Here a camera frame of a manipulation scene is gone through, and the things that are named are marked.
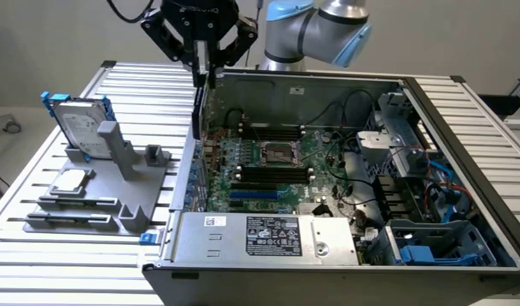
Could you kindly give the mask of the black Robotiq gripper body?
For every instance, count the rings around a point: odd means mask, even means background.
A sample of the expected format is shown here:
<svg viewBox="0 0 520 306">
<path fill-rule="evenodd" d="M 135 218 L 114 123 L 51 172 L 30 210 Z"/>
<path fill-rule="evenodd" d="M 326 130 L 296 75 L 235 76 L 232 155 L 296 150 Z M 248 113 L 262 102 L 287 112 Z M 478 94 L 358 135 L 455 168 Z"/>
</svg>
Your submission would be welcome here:
<svg viewBox="0 0 520 306">
<path fill-rule="evenodd" d="M 166 20 L 186 40 L 219 42 L 238 22 L 235 1 L 163 1 Z"/>
</svg>

